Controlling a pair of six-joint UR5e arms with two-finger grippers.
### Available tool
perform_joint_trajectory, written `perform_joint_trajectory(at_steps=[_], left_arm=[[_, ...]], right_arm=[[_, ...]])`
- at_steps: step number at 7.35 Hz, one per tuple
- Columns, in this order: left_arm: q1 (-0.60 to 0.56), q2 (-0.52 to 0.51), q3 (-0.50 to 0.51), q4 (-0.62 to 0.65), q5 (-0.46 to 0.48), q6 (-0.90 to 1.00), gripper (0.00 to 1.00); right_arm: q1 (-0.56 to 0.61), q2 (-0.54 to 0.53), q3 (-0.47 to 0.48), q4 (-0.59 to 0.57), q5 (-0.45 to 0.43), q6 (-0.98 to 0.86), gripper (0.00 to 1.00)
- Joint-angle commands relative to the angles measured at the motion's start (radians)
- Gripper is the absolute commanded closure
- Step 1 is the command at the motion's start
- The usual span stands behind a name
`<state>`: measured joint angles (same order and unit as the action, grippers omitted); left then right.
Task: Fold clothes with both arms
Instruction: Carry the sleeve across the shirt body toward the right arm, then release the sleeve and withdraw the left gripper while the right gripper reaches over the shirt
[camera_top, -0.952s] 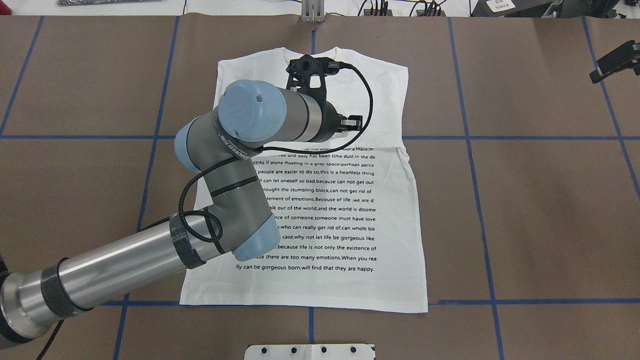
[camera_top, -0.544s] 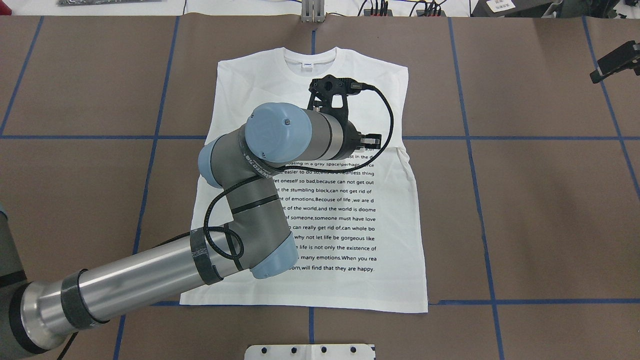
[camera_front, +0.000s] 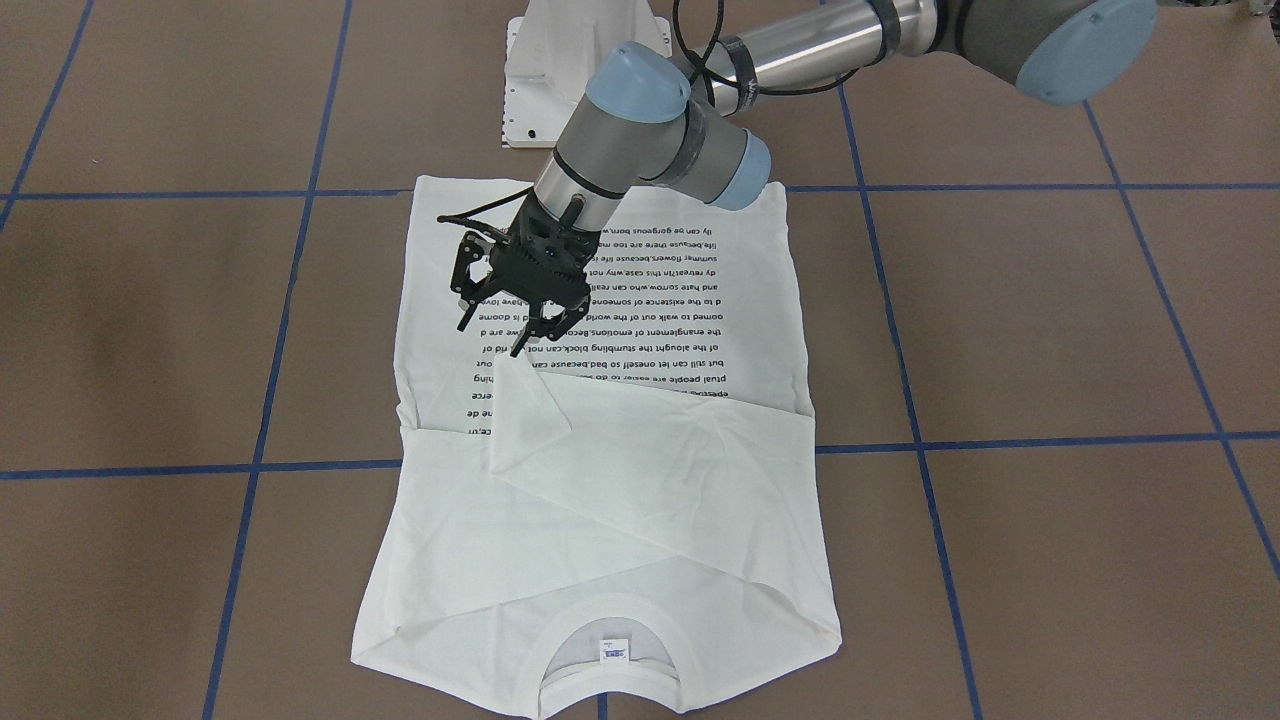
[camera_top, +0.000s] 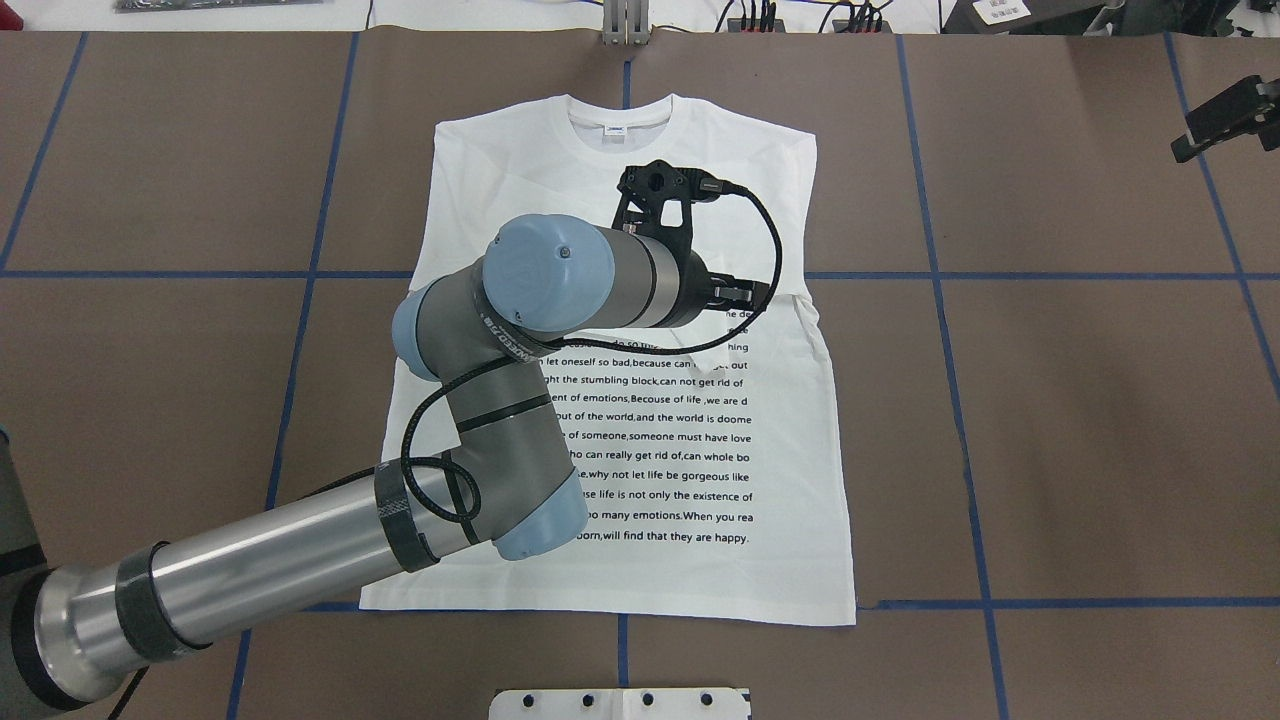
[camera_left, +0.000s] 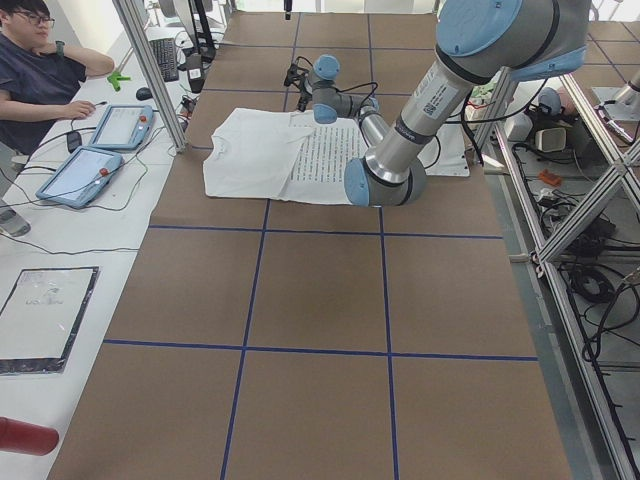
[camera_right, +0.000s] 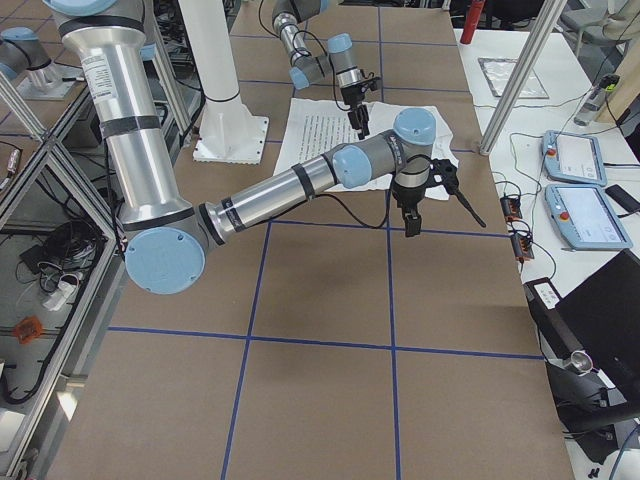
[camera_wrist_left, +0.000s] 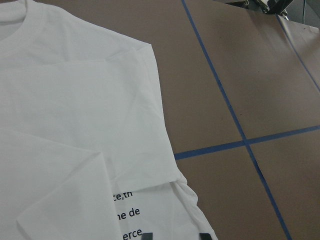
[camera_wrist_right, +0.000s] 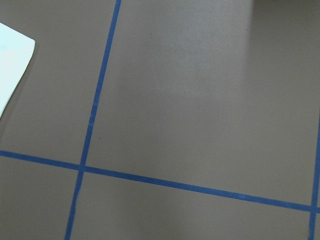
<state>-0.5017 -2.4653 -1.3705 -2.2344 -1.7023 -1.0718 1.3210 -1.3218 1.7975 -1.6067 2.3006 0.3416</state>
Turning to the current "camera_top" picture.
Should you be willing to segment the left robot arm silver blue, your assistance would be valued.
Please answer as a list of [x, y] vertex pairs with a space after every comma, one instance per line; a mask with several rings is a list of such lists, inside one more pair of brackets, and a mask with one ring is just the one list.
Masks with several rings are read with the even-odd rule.
[[506, 559], [558, 548], [588, 520], [540, 363], [579, 331], [682, 325], [704, 310], [751, 323], [767, 282], [708, 272], [692, 223], [621, 211], [611, 228], [517, 217], [470, 265], [397, 307], [396, 351], [436, 383], [376, 466], [302, 498], [104, 568], [50, 568], [3, 442], [3, 716], [45, 719], [132, 692], [155, 665], [332, 592], [492, 542]]

